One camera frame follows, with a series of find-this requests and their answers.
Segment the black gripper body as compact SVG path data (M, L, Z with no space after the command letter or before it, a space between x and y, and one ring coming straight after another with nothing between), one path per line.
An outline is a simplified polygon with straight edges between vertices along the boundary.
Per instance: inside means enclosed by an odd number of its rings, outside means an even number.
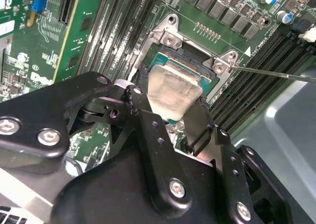
M193 190L190 210L176 219L152 204L137 150L129 149L69 182L56 198L53 224L228 224L215 200L215 169L182 152L177 158Z

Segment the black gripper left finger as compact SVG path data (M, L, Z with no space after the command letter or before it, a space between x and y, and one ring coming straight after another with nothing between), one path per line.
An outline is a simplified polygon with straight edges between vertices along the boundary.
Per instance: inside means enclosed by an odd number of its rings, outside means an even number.
M70 138L105 123L121 130L119 147L136 145L151 202L164 216L182 216L191 189L162 118L135 85L120 89L96 72L44 87L0 105L2 168L49 174L62 163Z

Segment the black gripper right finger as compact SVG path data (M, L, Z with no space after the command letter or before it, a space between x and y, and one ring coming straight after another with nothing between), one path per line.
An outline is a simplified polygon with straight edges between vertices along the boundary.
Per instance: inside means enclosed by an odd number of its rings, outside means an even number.
M183 117L187 148L215 169L217 217L223 224L292 224L288 192L266 163L247 146L236 148L214 124L203 98Z

